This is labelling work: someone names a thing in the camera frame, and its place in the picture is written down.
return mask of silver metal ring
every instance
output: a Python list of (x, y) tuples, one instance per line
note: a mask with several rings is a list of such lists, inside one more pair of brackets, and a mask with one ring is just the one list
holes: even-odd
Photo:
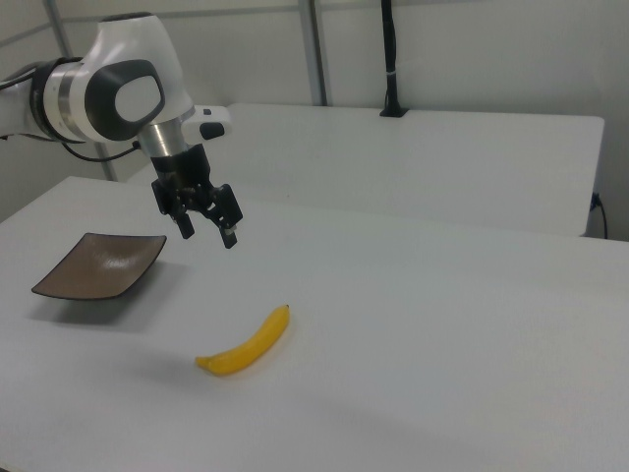
[(79, 63), (72, 69), (66, 71), (61, 79), (61, 84), (59, 85), (59, 113), (61, 114), (61, 119), (64, 124), (68, 127), (70, 131), (72, 131), (78, 137), (89, 140), (89, 138), (81, 131), (74, 118), (72, 117), (72, 112), (70, 110), (70, 87), (72, 86), (72, 81), (76, 78), (77, 72), (81, 68), (83, 64)]
[(192, 107), (183, 115), (172, 120), (146, 125), (138, 134), (138, 141), (144, 154), (150, 157), (168, 157), (188, 149), (181, 124), (195, 114)]

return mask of wall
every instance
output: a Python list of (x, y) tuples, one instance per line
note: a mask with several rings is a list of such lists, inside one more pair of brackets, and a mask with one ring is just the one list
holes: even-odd
[[(41, 1), (3, 0), (0, 77), (60, 55)], [(103, 178), (100, 165), (81, 162), (59, 145), (23, 137), (0, 141), (0, 161), (0, 221), (70, 175)]]
[[(379, 2), (317, 5), (330, 104), (381, 107)], [(629, 240), (628, 1), (394, 0), (393, 16), (406, 106), (603, 117), (596, 189), (610, 237)]]
[[(222, 0), (179, 2), (84, 2), (57, 0), (73, 53), (85, 55), (102, 17), (150, 11), (168, 30), (197, 104), (236, 101), (312, 105), (316, 65), (312, 43), (302, 28), (308, 4), (302, 0)], [(108, 147), (116, 152), (123, 144)], [(114, 163), (119, 180), (147, 164), (139, 152)]]

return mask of table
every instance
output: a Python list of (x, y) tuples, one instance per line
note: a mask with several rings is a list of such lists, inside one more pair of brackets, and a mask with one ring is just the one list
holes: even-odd
[[(209, 142), (212, 181), (237, 195), (578, 236), (586, 231), (601, 118), (287, 105), (229, 107)], [(152, 165), (129, 182), (148, 185)]]
[[(0, 461), (26, 472), (566, 471), (629, 463), (629, 246), (243, 199), (183, 241), (71, 178), (0, 224)], [(88, 231), (166, 234), (127, 296), (29, 289)], [(231, 378), (196, 368), (289, 303)]]

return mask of table surface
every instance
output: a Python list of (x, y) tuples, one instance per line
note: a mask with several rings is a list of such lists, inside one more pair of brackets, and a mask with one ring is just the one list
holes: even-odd
[[(0, 461), (27, 472), (565, 471), (629, 463), (629, 246), (242, 200), (183, 241), (68, 179), (0, 224)], [(126, 296), (30, 293), (86, 232), (166, 234)], [(246, 371), (194, 365), (293, 318)]]
[[(486, 227), (586, 231), (601, 118), (236, 104), (205, 148), (237, 196)], [(129, 182), (148, 185), (149, 165)]]

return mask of cable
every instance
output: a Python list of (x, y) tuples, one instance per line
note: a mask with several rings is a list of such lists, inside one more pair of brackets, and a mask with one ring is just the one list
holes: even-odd
[(600, 213), (602, 214), (602, 227), (604, 231), (604, 238), (609, 239), (607, 236), (607, 215), (605, 213), (605, 208), (602, 205), (602, 200), (600, 199), (600, 194), (592, 194), (592, 200), (590, 201), (590, 211), (594, 210), (596, 207), (600, 207)]
[[(24, 136), (25, 138), (31, 138), (32, 140), (45, 141), (47, 143), (59, 143), (55, 140), (49, 140), (48, 138), (43, 138), (41, 136), (36, 136), (36, 135), (30, 135), (27, 133), (20, 134), (20, 136)], [(8, 136), (0, 137), (0, 139), (2, 140), (7, 140), (8, 138), (9, 138)], [(125, 155), (132, 153), (134, 150), (140, 149), (140, 143), (137, 141), (133, 141), (131, 143), (132, 147), (127, 150), (123, 150), (122, 152), (118, 154), (110, 155), (109, 157), (98, 158), (98, 157), (87, 157), (85, 155), (79, 154), (74, 149), (69, 147), (66, 143), (61, 143), (61, 146), (63, 146), (66, 149), (66, 151), (69, 152), (74, 157), (80, 160), (85, 160), (87, 162), (109, 162), (111, 160), (116, 160), (116, 159), (119, 159), (120, 157), (124, 157)]]
[(4, 84), (0, 84), (0, 90), (8, 89), (9, 87), (16, 86), (17, 84), (21, 84), (22, 82), (26, 82), (28, 79), (32, 79), (33, 74), (34, 71), (30, 71), (25, 76), (19, 76), (5, 82)]
[(125, 155), (133, 152), (134, 150), (138, 150), (140, 148), (140, 143), (138, 143), (137, 141), (133, 141), (132, 143), (133, 147), (127, 150), (124, 150), (118, 154), (110, 155), (109, 157), (103, 157), (102, 159), (98, 157), (86, 157), (82, 154), (79, 154), (78, 152), (73, 150), (71, 147), (69, 147), (65, 143), (61, 143), (61, 146), (63, 146), (66, 149), (66, 151), (69, 152), (71, 155), (79, 158), (80, 160), (86, 160), (87, 162), (109, 162), (111, 160), (116, 160), (116, 159), (119, 159), (120, 157), (124, 157)]
[(605, 214), (605, 207), (602, 205), (602, 202), (600, 202), (600, 212), (602, 213), (602, 226), (604, 228), (605, 239), (608, 239), (607, 238), (607, 215)]
[(18, 69), (16, 72), (11, 74), (10, 76), (5, 77), (1, 82), (12, 81), (13, 79), (18, 78), (19, 76), (22, 76), (26, 72), (31, 71), (32, 69), (39, 66), (40, 64), (43, 64), (43, 62), (31, 62), (30, 64), (26, 64), (25, 66), (22, 66), (20, 69)]

